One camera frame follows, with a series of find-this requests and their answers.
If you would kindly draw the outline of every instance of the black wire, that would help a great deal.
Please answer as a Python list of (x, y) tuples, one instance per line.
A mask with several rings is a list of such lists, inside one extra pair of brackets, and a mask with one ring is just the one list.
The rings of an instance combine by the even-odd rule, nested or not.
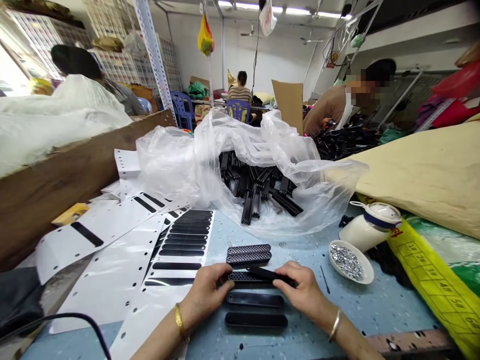
[(255, 87), (255, 69), (257, 68), (257, 54), (259, 52), (259, 40), (260, 40), (260, 11), (258, 12), (258, 29), (256, 30), (256, 49), (255, 49), (255, 58), (253, 59), (253, 84), (251, 86), (251, 93), (254, 93)]
[(17, 336), (18, 334), (23, 333), (25, 330), (28, 330), (30, 328), (33, 328), (33, 327), (36, 327), (36, 326), (40, 325), (41, 323), (43, 323), (45, 321), (49, 321), (49, 320), (53, 320), (53, 319), (59, 319), (59, 318), (78, 318), (78, 319), (85, 320), (87, 323), (89, 323), (90, 326), (95, 331), (96, 336), (98, 337), (98, 342), (100, 342), (100, 346), (101, 346), (101, 349), (103, 350), (103, 352), (105, 353), (105, 357), (107, 358), (107, 360), (112, 360), (112, 357), (110, 356), (110, 352), (109, 352), (109, 347), (105, 343), (105, 339), (102, 335), (102, 332), (100, 331), (100, 328), (97, 325), (97, 323), (95, 322), (95, 320), (93, 320), (90, 316), (79, 313), (79, 312), (64, 312), (64, 313), (44, 316), (44, 317), (42, 317), (38, 320), (32, 321), (32, 322), (30, 322), (30, 323), (28, 323), (28, 324), (26, 324), (22, 327), (19, 327), (18, 329), (14, 330), (14, 331), (10, 332), (9, 334), (5, 335), (4, 337), (0, 338), (0, 344), (3, 343), (4, 341), (10, 339), (10, 338), (13, 338), (13, 337)]

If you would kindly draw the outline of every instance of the striped shirt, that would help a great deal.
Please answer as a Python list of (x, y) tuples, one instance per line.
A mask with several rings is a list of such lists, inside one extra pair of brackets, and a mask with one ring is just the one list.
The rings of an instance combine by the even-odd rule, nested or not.
[(232, 86), (228, 89), (227, 101), (231, 99), (242, 100), (246, 103), (252, 101), (252, 92), (244, 86)]

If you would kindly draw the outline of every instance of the white plastic sheet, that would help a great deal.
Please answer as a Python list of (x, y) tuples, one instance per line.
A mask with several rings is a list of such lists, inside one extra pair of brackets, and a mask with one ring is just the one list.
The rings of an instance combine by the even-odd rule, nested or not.
[(321, 160), (313, 140), (299, 136), (277, 110), (263, 116), (261, 128), (209, 112), (194, 137), (177, 128), (157, 127), (138, 139), (136, 147), (139, 180), (146, 191), (187, 200), (195, 208), (213, 203), (238, 225), (243, 199), (235, 198), (222, 182), (219, 154), (235, 150), (248, 165), (277, 166), (298, 186), (293, 200), (303, 212), (292, 217), (263, 202), (260, 219), (244, 228), (265, 238), (318, 232), (339, 220), (368, 169), (357, 161)]
[(0, 178), (53, 147), (129, 125), (124, 106), (98, 82), (69, 75), (52, 96), (0, 97)]

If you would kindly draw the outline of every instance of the green fabric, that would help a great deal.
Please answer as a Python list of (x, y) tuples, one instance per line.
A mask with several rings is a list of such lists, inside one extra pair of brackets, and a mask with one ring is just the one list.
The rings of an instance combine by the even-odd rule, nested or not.
[(200, 81), (195, 81), (190, 84), (186, 94), (190, 99), (204, 100), (209, 95), (209, 88), (203, 85)]

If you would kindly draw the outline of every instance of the cardboard sheet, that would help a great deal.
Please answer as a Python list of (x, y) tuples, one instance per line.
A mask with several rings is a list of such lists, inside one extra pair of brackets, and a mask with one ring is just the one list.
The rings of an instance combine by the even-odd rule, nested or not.
[(302, 83), (280, 82), (272, 80), (275, 101), (281, 112), (281, 119), (296, 128), (300, 135), (304, 134), (303, 102), (304, 85)]
[(422, 131), (348, 157), (356, 191), (480, 239), (480, 121)]

